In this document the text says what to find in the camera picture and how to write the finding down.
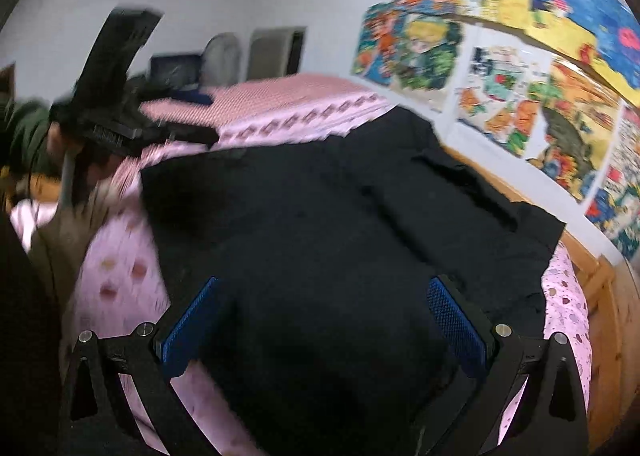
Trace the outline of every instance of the pink bedsheet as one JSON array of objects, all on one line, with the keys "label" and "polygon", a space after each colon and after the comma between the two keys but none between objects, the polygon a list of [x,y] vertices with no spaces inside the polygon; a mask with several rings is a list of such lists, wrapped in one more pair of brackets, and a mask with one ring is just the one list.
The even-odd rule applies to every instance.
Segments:
[{"label": "pink bedsheet", "polygon": [[[299,78],[300,76],[297,77],[296,82],[303,81]],[[324,83],[330,82],[329,78],[323,79]],[[257,110],[252,109],[251,115],[242,115],[242,109],[236,108],[234,109],[235,120],[230,116],[232,108],[220,112],[212,110],[209,113],[209,120],[200,122],[214,125],[212,118],[220,118],[220,123],[216,125],[220,135],[226,138],[217,144],[216,148],[226,148],[304,142],[319,140],[331,133],[346,134],[350,129],[390,109],[386,100],[379,96],[373,97],[372,92],[356,84],[348,88],[342,84],[346,82],[340,80],[341,89],[344,91],[340,95],[342,102],[336,99],[335,90],[321,93],[321,88],[318,88],[315,99],[302,97],[297,101],[292,100],[292,97],[298,96],[297,88],[287,80],[291,94],[289,99],[280,95],[278,108],[266,110],[263,108],[257,113]],[[269,90],[278,91],[277,85],[272,83],[270,86],[261,88],[255,85],[247,88],[241,84],[236,88],[235,93],[237,96],[244,90],[260,91],[264,87],[268,90],[262,91],[263,96],[276,97],[268,93]],[[226,96],[231,96],[229,90],[225,90],[225,93]],[[339,108],[345,102],[349,102],[349,105],[340,112],[332,110],[325,116],[318,116],[324,112],[323,106],[325,109],[329,106]],[[178,109],[163,105],[161,110],[166,112],[166,115],[171,111],[183,115],[184,112],[181,111],[184,108],[180,111]],[[304,117],[311,113],[315,115],[314,118],[309,117],[305,120]],[[272,121],[278,123],[276,131],[260,132]],[[281,125],[283,122],[295,122],[295,124],[287,127]],[[153,236],[140,205],[141,187],[138,172],[143,166],[153,165],[165,158],[196,154],[203,150],[205,150],[203,146],[175,142],[151,148],[145,152],[142,159],[127,160],[116,173],[114,180],[122,192],[123,199],[119,207],[114,210],[114,215],[98,231],[89,246],[74,293],[63,315],[63,339],[60,344],[62,375],[66,373],[68,357],[82,330],[91,329],[100,337],[126,335],[141,322],[156,322],[168,307],[168,297],[162,282]],[[12,222],[18,233],[22,233],[23,244],[26,244],[27,236],[30,240],[30,230],[33,230],[33,224],[28,223],[29,219],[35,216],[32,211],[27,204],[23,204],[12,213]],[[38,220],[45,222],[49,219],[47,215],[49,218],[52,215],[51,208],[40,210]],[[542,289],[546,297],[545,337],[548,338],[551,333],[558,330],[567,333],[578,361],[585,402],[587,402],[591,373],[591,346],[588,340],[586,303],[562,243],[559,243],[556,248],[542,278]],[[127,400],[145,441],[152,447],[166,452],[151,427],[132,380],[125,375],[121,379]],[[192,362],[182,376],[172,379],[171,385],[207,439],[221,454],[231,453],[238,456],[262,454],[252,443],[241,422],[229,410],[220,390],[199,362]],[[500,439],[511,422],[519,399],[520,395],[514,398],[503,416]]]}]

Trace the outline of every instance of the metal screw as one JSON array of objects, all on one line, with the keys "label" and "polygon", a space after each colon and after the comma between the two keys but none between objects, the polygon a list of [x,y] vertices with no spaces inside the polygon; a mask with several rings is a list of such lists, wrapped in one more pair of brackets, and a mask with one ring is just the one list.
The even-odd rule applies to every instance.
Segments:
[{"label": "metal screw", "polygon": [[500,337],[508,337],[509,335],[511,335],[511,333],[513,333],[511,328],[506,324],[498,324],[495,327],[495,332],[500,335]]},{"label": "metal screw", "polygon": [[566,335],[564,333],[556,333],[554,335],[554,340],[558,343],[558,344],[567,344],[569,339],[566,337]]},{"label": "metal screw", "polygon": [[151,335],[154,330],[154,325],[151,322],[143,322],[139,324],[136,328],[136,333],[141,337],[146,337],[147,335]]},{"label": "metal screw", "polygon": [[92,335],[93,334],[89,330],[81,331],[78,335],[78,340],[82,343],[88,342],[91,340]]}]

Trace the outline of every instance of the green jacket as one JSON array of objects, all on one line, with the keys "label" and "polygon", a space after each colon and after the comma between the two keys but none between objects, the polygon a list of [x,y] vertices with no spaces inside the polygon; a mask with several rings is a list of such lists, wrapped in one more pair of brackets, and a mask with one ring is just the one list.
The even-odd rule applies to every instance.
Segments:
[{"label": "green jacket", "polygon": [[41,100],[24,102],[0,94],[0,166],[15,175],[60,176],[60,169],[47,155],[49,106]]}]

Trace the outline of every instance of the blue gripper pad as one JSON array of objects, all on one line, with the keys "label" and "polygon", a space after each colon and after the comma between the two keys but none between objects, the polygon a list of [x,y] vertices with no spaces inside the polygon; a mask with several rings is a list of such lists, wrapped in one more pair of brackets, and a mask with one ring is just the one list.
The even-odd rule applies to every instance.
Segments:
[{"label": "blue gripper pad", "polygon": [[182,317],[156,348],[165,378],[180,376],[190,360],[197,358],[200,346],[216,319],[218,279],[211,277]]},{"label": "blue gripper pad", "polygon": [[486,345],[452,293],[458,292],[453,289],[450,292],[439,277],[431,279],[427,292],[429,310],[465,375],[484,378],[487,374]]}]

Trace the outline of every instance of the wooden bed frame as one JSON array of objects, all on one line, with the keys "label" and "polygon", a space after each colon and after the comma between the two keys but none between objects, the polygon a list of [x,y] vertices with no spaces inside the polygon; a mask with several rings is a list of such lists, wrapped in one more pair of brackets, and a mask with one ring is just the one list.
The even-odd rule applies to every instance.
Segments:
[{"label": "wooden bed frame", "polygon": [[[473,167],[511,201],[528,201],[495,174],[457,151],[448,147],[445,149],[459,162]],[[609,439],[621,421],[622,324],[614,294],[616,273],[604,256],[596,259],[566,231],[562,234],[562,242],[569,251],[575,275],[589,307],[593,361],[588,422],[590,451],[593,452]]]}]

